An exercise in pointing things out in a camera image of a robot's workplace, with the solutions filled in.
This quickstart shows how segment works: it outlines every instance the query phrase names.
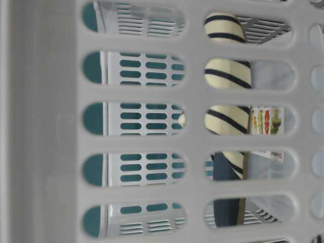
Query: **cream and navy striped cloth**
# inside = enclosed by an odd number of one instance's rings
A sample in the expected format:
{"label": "cream and navy striped cloth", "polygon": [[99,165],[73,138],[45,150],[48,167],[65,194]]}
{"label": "cream and navy striped cloth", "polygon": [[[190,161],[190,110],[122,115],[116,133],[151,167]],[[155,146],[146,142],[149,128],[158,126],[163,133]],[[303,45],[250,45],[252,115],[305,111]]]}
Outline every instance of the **cream and navy striped cloth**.
{"label": "cream and navy striped cloth", "polygon": [[[233,14],[210,14],[205,20],[205,32],[215,42],[246,43],[243,28]],[[213,59],[206,65],[205,79],[215,89],[250,89],[250,63],[222,58]],[[247,134],[249,116],[248,106],[215,105],[208,110],[205,125],[209,131],[217,135]],[[185,124],[184,115],[180,116],[179,123]],[[237,176],[242,179],[244,153],[238,151],[222,153]]]}
{"label": "cream and navy striped cloth", "polygon": [[[246,43],[246,37],[239,21],[233,14],[212,13],[205,20],[205,32],[215,42]],[[247,61],[213,59],[205,69],[205,78],[215,89],[250,89],[251,67]],[[250,108],[239,105],[214,105],[205,116],[206,128],[216,135],[242,135],[248,133]],[[179,123],[185,124],[181,115]],[[240,180],[244,176],[245,154],[239,151],[222,151],[211,155],[214,162],[215,181]],[[217,227],[239,223],[240,199],[214,201],[214,215]]]}

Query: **ventilation slot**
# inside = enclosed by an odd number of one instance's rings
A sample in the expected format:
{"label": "ventilation slot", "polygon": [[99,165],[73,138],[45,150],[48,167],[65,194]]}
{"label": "ventilation slot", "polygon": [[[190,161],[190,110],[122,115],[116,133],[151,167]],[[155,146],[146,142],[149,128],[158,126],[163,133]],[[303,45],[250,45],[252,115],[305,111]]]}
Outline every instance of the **ventilation slot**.
{"label": "ventilation slot", "polygon": [[149,221],[147,230],[149,233],[168,232],[172,230],[172,227],[168,220]]}
{"label": "ventilation slot", "polygon": [[291,31],[288,24],[273,20],[264,20],[252,17],[238,16],[248,43],[263,44],[273,38]]}
{"label": "ventilation slot", "polygon": [[119,228],[120,235],[133,235],[133,234],[143,234],[142,223],[130,223],[122,224]]}
{"label": "ventilation slot", "polygon": [[184,15],[177,8],[150,4],[95,1],[85,7],[84,23],[95,32],[158,38],[175,37],[185,29]]}
{"label": "ventilation slot", "polygon": [[84,60],[85,76],[93,83],[173,87],[185,75],[182,60],[166,54],[97,51]]}

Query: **teal surface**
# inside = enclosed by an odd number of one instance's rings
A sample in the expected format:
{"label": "teal surface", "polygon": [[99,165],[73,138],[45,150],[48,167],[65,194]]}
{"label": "teal surface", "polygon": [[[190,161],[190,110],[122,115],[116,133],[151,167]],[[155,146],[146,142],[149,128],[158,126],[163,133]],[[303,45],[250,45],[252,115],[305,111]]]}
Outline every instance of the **teal surface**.
{"label": "teal surface", "polygon": [[92,237],[99,237],[100,231],[100,207],[88,210],[83,219],[84,229]]}
{"label": "teal surface", "polygon": [[84,177],[94,186],[102,186],[102,162],[102,154],[93,155],[85,162]]}
{"label": "teal surface", "polygon": [[[84,23],[93,31],[98,31],[97,20],[93,4],[84,9]],[[93,53],[85,59],[84,74],[92,82],[101,83],[101,68],[99,52]],[[102,104],[90,106],[84,115],[84,124],[95,134],[102,134]],[[84,166],[85,179],[96,186],[102,185],[102,155],[95,155],[87,160]],[[84,229],[92,237],[99,237],[100,207],[86,212],[84,216]]]}
{"label": "teal surface", "polygon": [[102,103],[90,105],[84,112],[84,125],[89,132],[103,135]]}

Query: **plastic grid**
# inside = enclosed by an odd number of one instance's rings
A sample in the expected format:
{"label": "plastic grid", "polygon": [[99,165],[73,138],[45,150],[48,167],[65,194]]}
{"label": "plastic grid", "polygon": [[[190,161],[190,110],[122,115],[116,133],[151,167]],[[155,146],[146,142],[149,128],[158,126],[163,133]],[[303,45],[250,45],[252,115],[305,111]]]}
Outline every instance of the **plastic grid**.
{"label": "plastic grid", "polygon": [[[204,0],[203,8],[196,7],[196,1],[192,0],[132,0],[132,3],[141,2],[147,4],[176,5],[185,13],[189,21],[186,31],[177,39],[157,40],[142,37],[134,38],[129,45],[130,37],[118,35],[102,36],[89,33],[81,24],[80,14],[77,14],[78,34],[77,49],[79,61],[85,54],[94,49],[125,50],[161,53],[168,50],[184,57],[188,67],[188,74],[184,84],[174,90],[148,90],[124,88],[98,88],[89,84],[79,73],[78,112],[82,116],[84,107],[97,99],[106,101],[140,101],[160,102],[162,100],[182,104],[186,113],[188,124],[183,134],[169,138],[98,138],[89,135],[82,128],[82,119],[79,119],[78,129],[78,166],[83,165],[84,159],[93,151],[121,151],[121,150],[161,150],[177,149],[188,160],[188,172],[183,183],[172,187],[149,188],[123,188],[123,190],[96,189],[88,187],[84,183],[78,186],[77,222],[80,222],[84,212],[93,205],[101,203],[113,203],[129,200],[146,200],[149,198],[172,198],[181,201],[187,210],[188,222],[186,227],[172,235],[163,235],[132,239],[133,242],[244,242],[271,239],[273,236],[287,238],[291,243],[309,242],[321,232],[322,223],[315,220],[309,212],[309,202],[313,196],[322,189],[322,180],[315,177],[310,170],[310,160],[313,154],[322,144],[322,137],[315,134],[311,127],[312,112],[322,105],[319,95],[311,87],[310,72],[314,66],[323,64],[323,53],[314,49],[308,39],[310,27],[317,23],[322,12],[311,7],[307,1],[288,1],[284,4],[269,4],[253,1],[218,0],[215,4],[212,0]],[[82,11],[86,1],[77,2],[77,13]],[[294,30],[294,39],[291,43],[281,48],[252,47],[239,45],[215,44],[208,40],[203,32],[201,23],[210,10],[222,10],[240,13],[244,16],[255,12],[261,17],[285,19],[291,23]],[[307,18],[301,21],[300,16],[306,14]],[[258,59],[270,61],[285,61],[292,66],[296,80],[294,85],[284,92],[280,91],[217,91],[208,88],[204,80],[204,64],[213,57],[227,57],[236,59]],[[229,104],[277,104],[290,107],[296,116],[295,130],[284,136],[276,136],[267,139],[258,137],[229,138],[215,137],[209,134],[203,125],[202,117],[207,107],[217,103]],[[219,150],[261,150],[282,149],[290,151],[295,160],[297,170],[292,178],[271,181],[245,181],[211,183],[206,180],[202,170],[204,157],[215,150],[215,144]],[[295,204],[294,217],[285,224],[255,226],[254,228],[231,228],[211,231],[203,224],[201,216],[206,202],[214,198],[225,198],[247,195],[272,195],[283,193],[289,196]],[[85,235],[81,227],[76,228],[77,242],[105,242],[104,240],[90,239]],[[111,242],[125,242],[125,239],[111,239]]]}

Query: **laundry basket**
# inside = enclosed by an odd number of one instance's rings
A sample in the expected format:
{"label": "laundry basket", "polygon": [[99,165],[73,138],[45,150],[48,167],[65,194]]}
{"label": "laundry basket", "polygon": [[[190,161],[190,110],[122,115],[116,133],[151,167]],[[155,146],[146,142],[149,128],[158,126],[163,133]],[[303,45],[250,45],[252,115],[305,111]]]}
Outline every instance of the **laundry basket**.
{"label": "laundry basket", "polygon": [[[84,22],[89,7],[94,25]],[[0,241],[320,242],[322,219],[311,205],[322,177],[311,162],[322,148],[312,127],[321,123],[313,114],[322,94],[312,82],[322,80],[313,72],[323,65],[322,7],[316,0],[0,0]],[[204,20],[215,11],[237,16],[246,45],[206,36]],[[96,80],[85,68],[92,54]],[[253,90],[210,87],[204,68],[213,58],[249,60]],[[204,114],[215,104],[285,107],[287,132],[214,136]],[[94,113],[102,118],[91,129]],[[217,183],[210,154],[222,150],[290,156],[283,169],[251,154],[246,180]],[[95,174],[88,160],[100,164],[99,186],[85,177]],[[212,201],[223,198],[247,198],[248,226],[216,227]],[[85,229],[92,209],[97,238]]]}

